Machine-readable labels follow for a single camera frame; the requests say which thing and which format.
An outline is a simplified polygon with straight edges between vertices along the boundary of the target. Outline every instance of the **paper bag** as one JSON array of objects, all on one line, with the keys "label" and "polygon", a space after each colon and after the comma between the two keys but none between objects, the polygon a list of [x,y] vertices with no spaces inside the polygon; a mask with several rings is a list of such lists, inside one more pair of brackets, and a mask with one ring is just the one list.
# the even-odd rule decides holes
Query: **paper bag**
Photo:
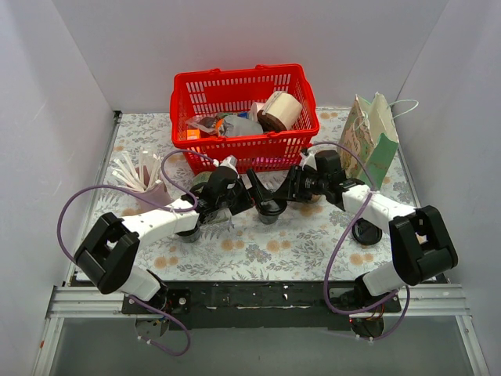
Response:
[{"label": "paper bag", "polygon": [[[365,122],[364,113],[369,116]],[[339,143],[359,156],[374,179],[376,188],[380,189],[398,148],[393,114],[382,94],[377,92],[372,103],[355,96]],[[360,179],[370,186],[370,181],[357,160],[340,147],[337,152],[346,176]]]}]

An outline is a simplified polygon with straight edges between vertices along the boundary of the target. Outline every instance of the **red shopping basket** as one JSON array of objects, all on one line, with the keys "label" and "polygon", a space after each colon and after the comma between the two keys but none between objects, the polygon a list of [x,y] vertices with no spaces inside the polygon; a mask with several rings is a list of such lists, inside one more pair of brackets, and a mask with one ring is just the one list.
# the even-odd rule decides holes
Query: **red shopping basket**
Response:
[{"label": "red shopping basket", "polygon": [[[253,102],[266,102],[277,90],[293,95],[303,105],[290,131],[258,136],[186,139],[186,120],[197,114],[249,110]],[[254,69],[219,69],[181,73],[174,77],[171,97],[172,143],[222,161],[229,155],[238,159],[237,170],[256,172],[288,169],[301,159],[299,152],[320,129],[315,114],[315,97],[301,65],[257,65]],[[195,154],[185,154],[196,174],[214,166]]]}]

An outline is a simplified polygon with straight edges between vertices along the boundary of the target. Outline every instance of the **white wall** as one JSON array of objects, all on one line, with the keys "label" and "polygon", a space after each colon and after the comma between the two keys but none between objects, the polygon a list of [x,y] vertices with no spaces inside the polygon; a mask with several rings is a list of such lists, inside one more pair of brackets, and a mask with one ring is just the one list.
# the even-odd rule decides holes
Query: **white wall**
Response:
[{"label": "white wall", "polygon": [[318,104],[398,95],[447,0],[53,0],[114,110],[168,111],[175,74],[300,63]]},{"label": "white wall", "polygon": [[[30,374],[63,202],[96,178],[113,113],[50,0],[0,0],[0,374]],[[74,245],[85,200],[64,223]]]},{"label": "white wall", "polygon": [[440,208],[491,374],[501,374],[501,3],[450,0],[401,93],[398,119],[422,204]]}]

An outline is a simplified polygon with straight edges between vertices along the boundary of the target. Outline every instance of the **gray floor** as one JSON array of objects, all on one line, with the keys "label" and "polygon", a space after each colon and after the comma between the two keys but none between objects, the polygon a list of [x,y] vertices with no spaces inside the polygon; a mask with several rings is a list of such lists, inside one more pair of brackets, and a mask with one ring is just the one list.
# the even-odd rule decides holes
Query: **gray floor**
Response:
[{"label": "gray floor", "polygon": [[[180,358],[138,341],[134,330],[129,319],[66,319],[52,376],[472,374],[454,317],[406,318],[373,345],[322,328],[195,330]],[[177,331],[160,341],[185,343]]]}]

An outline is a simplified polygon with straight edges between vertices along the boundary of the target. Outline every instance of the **floral tablecloth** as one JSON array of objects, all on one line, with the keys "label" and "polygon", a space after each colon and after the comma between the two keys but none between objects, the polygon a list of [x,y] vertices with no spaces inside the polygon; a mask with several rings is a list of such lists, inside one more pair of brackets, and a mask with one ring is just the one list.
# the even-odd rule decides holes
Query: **floral tablecloth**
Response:
[{"label": "floral tablecloth", "polygon": [[[319,108],[321,129],[313,141],[338,140],[349,109]],[[168,114],[124,114],[122,116],[111,161],[128,150],[132,156],[141,147],[165,155],[174,146]],[[190,187],[193,173],[181,155],[167,162],[169,176]],[[117,185],[106,172],[104,183]],[[263,172],[259,178],[269,187],[277,187],[287,172]],[[177,198],[180,191],[168,186]],[[410,185],[397,155],[391,164],[381,192],[401,203],[414,204]],[[135,198],[103,190],[93,212],[95,220],[105,212],[116,215],[139,214]],[[321,198],[315,204],[291,203],[272,225],[258,220],[255,210],[233,217],[230,221],[202,227],[200,239],[182,243],[176,236],[143,248],[136,264],[151,269],[164,280],[321,280],[330,254],[352,215],[344,213]],[[333,280],[353,280],[361,273],[391,260],[387,235],[374,246],[361,246],[351,235],[345,241],[333,265]],[[77,280],[88,280],[82,272]]]}]

